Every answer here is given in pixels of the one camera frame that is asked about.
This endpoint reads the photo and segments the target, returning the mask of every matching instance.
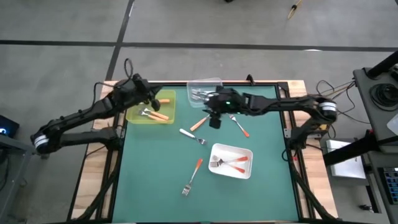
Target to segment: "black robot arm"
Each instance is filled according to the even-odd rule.
[[[207,113],[210,114],[210,126],[220,128],[221,115],[224,113],[245,114],[249,116],[259,116],[270,111],[304,111],[311,118],[301,127],[291,130],[290,137],[287,138],[288,162],[292,176],[311,201],[314,208],[324,220],[335,220],[317,200],[299,172],[295,168],[291,150],[304,149],[307,137],[312,134],[322,124],[333,124],[337,120],[336,103],[328,98],[315,95],[307,95],[295,98],[270,99],[263,96],[243,93],[240,95],[232,88],[217,87],[214,93],[209,93],[205,105]]]
[[[95,119],[110,118],[139,103],[151,103],[153,109],[158,111],[160,103],[155,100],[155,95],[161,88],[159,85],[150,84],[139,74],[135,74],[127,80],[117,82],[113,86],[113,91],[91,107],[51,120],[33,134],[30,140],[39,154],[49,154],[63,146],[92,142],[101,142],[108,148],[117,147],[118,136],[113,128],[75,134],[64,134],[64,132]]]

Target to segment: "white plate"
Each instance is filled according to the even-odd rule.
[[[219,158],[222,158],[224,161],[229,161],[233,159],[237,159],[243,156],[247,156],[249,159],[247,161],[242,161],[242,162],[232,162],[231,165],[234,165],[236,167],[245,169],[245,173],[241,173],[238,170],[224,164],[219,167],[210,167],[210,162],[213,162],[213,155],[218,156]],[[253,160],[253,152],[250,151],[249,149],[243,149],[240,147],[234,147],[234,146],[227,146],[224,144],[214,144],[213,147],[211,148],[211,154],[210,154],[210,161],[209,161],[209,170],[212,171],[215,174],[219,175],[227,175],[230,177],[235,177],[239,179],[248,179],[250,178],[251,175],[251,164]]]

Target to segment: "green table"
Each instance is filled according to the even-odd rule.
[[[231,86],[239,92],[276,98],[275,85]],[[114,223],[126,222],[250,222],[297,221],[298,210],[285,149],[280,113],[236,115],[250,134],[246,138],[228,116],[220,129],[205,123],[194,134],[202,146],[179,133],[206,116],[188,102],[185,86],[165,86],[177,93],[174,124],[127,124],[113,213]],[[215,143],[253,152],[248,180],[208,170]],[[181,192],[199,158],[203,159],[188,197]]]

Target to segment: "plastic bin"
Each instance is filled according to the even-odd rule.
[[[210,162],[213,162],[213,155],[216,155],[224,161],[229,161],[233,159],[237,159],[243,156],[247,156],[249,159],[247,161],[242,162],[232,162],[231,165],[242,168],[245,170],[245,173],[241,173],[236,169],[228,166],[221,165],[219,167],[210,166]],[[228,177],[235,177],[239,179],[248,179],[251,176],[251,166],[253,161],[253,152],[249,149],[243,149],[240,147],[227,146],[224,144],[216,143],[211,148],[210,160],[209,160],[209,170],[215,174],[225,175]]]
[[[202,80],[192,80],[187,82],[188,100],[192,107],[205,107],[204,99],[207,94],[216,91],[217,86],[222,86],[220,78],[206,78]]]
[[[126,113],[126,120],[131,122],[132,124],[172,124],[174,123],[175,116],[175,91],[174,90],[160,90],[158,94],[156,94],[156,99],[169,99],[169,103],[161,103],[160,110],[156,111],[162,115],[166,115],[169,117],[167,121],[157,121],[149,118],[148,116],[140,115],[139,112],[145,108],[148,108],[151,111],[154,111],[150,104],[139,104],[137,106],[130,107]]]

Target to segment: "gray floor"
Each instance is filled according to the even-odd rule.
[[[0,39],[115,42],[128,0],[0,0]],[[345,47],[396,47],[398,6],[393,0],[304,1],[290,21],[294,1],[136,0],[125,42],[274,44]],[[52,118],[88,107],[93,84],[103,81],[112,47],[46,47],[0,45],[0,113],[21,124],[18,139]],[[319,80],[348,82],[352,71],[372,67],[386,52],[307,52],[296,50],[214,50],[122,48],[113,75],[125,78],[123,60],[132,58],[135,72],[150,80],[220,77],[305,80],[315,93]],[[367,121],[355,88],[356,109],[350,115]],[[345,96],[337,100],[349,109]],[[77,131],[89,130],[91,124]],[[338,137],[360,137],[367,124],[340,116]],[[75,189],[84,146],[69,147],[47,161],[35,158],[15,204],[28,223],[62,222]],[[331,181],[340,218],[386,223],[386,214],[361,211],[368,203],[363,186]]]

